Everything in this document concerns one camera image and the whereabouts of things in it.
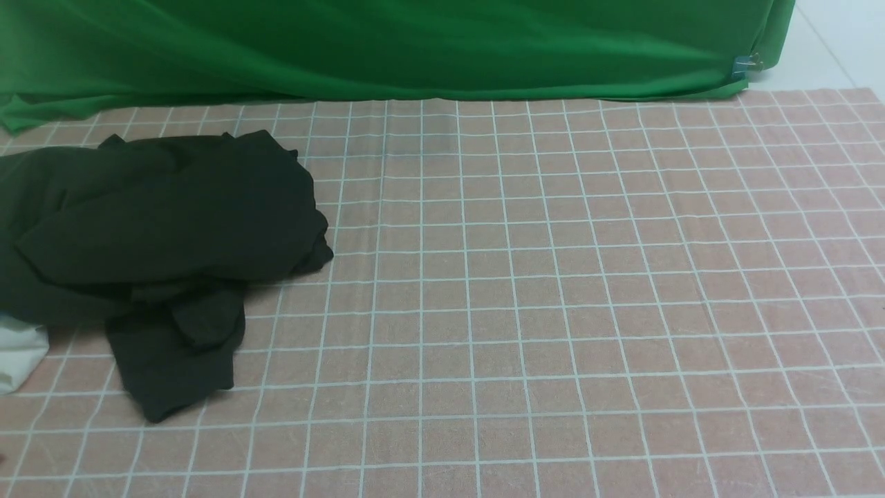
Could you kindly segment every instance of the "grid mat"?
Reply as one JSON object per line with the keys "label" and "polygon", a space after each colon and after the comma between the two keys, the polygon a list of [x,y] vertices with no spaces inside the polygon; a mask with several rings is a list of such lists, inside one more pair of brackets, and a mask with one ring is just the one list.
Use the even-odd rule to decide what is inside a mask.
{"label": "grid mat", "polygon": [[0,495],[885,494],[871,91],[126,109],[0,152],[258,129],[335,260],[256,287],[236,388],[159,426],[100,331],[55,333]]}

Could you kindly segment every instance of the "green cloth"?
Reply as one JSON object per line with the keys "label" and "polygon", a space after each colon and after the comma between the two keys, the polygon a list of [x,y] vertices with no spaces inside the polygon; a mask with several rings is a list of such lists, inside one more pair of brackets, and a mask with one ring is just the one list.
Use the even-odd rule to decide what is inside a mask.
{"label": "green cloth", "polygon": [[795,0],[0,2],[0,123],[244,100],[728,97]]}

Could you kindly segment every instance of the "crumpled black fabric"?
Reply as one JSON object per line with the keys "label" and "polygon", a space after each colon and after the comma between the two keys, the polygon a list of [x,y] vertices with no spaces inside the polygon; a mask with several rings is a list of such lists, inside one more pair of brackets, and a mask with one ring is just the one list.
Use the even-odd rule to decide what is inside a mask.
{"label": "crumpled black fabric", "polygon": [[265,131],[0,157],[0,311],[105,320],[123,385],[160,422],[233,387],[248,282],[321,269],[327,228]]}

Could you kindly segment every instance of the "white fabric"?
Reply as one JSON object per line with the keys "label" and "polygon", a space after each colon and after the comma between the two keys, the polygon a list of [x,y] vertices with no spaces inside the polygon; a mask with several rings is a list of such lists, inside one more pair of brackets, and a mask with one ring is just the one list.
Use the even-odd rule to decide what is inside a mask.
{"label": "white fabric", "polygon": [[49,349],[44,327],[0,315],[0,395],[21,387]]}

